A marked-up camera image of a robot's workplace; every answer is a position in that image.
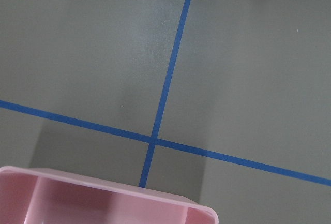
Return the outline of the pink plastic bin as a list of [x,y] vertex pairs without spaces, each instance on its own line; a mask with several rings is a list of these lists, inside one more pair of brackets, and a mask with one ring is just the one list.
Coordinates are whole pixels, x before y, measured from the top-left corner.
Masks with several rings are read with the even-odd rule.
[[179,195],[45,169],[1,168],[1,223],[218,223]]

